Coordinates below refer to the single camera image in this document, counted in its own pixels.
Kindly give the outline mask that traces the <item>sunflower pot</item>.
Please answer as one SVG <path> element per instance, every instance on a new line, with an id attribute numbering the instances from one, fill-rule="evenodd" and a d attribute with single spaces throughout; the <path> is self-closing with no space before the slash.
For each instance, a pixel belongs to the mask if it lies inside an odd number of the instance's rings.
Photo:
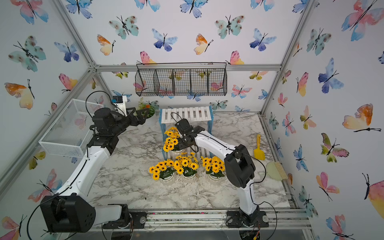
<path id="1" fill-rule="evenodd" d="M 177 171 L 177 174 L 183 176 L 185 180 L 194 179 L 199 169 L 196 153 L 181 153 L 176 156 L 173 167 Z"/>
<path id="2" fill-rule="evenodd" d="M 201 159 L 206 174 L 211 180 L 218 181 L 225 177 L 225 163 L 220 158 L 213 156 L 212 158 L 201 157 Z"/>
<path id="3" fill-rule="evenodd" d="M 171 159 L 158 162 L 155 166 L 149 167 L 149 174 L 152 175 L 152 179 L 155 181 L 168 180 L 173 177 L 175 172 L 174 161 Z"/>
<path id="4" fill-rule="evenodd" d="M 168 153 L 170 151 L 180 151 L 179 142 L 181 139 L 180 133 L 176 127 L 171 127 L 164 132 L 165 141 L 163 150 Z"/>

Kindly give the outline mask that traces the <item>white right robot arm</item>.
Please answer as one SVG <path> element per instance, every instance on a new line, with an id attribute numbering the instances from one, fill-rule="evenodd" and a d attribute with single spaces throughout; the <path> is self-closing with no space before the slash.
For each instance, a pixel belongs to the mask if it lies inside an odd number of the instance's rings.
<path id="1" fill-rule="evenodd" d="M 237 188 L 240 200 L 239 212 L 227 223 L 230 228 L 247 227 L 267 228 L 269 226 L 267 214 L 261 211 L 259 204 L 254 202 L 255 192 L 253 185 L 257 182 L 255 177 L 255 164 L 252 156 L 244 145 L 230 145 L 211 135 L 200 126 L 193 127 L 188 120 L 181 119 L 175 124 L 181 137 L 178 138 L 177 147 L 203 148 L 225 163 L 226 176 L 230 183 Z"/>

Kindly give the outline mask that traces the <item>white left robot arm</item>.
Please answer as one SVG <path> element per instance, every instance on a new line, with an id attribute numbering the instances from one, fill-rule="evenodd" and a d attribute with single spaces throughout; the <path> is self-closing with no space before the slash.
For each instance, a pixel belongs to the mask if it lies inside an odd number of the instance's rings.
<path id="1" fill-rule="evenodd" d="M 94 134 L 79 166 L 54 195 L 44 197 L 40 203 L 48 232 L 86 233 L 104 224 L 110 229 L 132 226 L 126 205 L 93 207 L 87 197 L 102 165 L 115 150 L 119 135 L 130 126 L 143 125 L 148 113 L 148 109 L 137 111 L 135 108 L 129 108 L 125 115 L 109 108 L 94 113 L 90 127 Z"/>

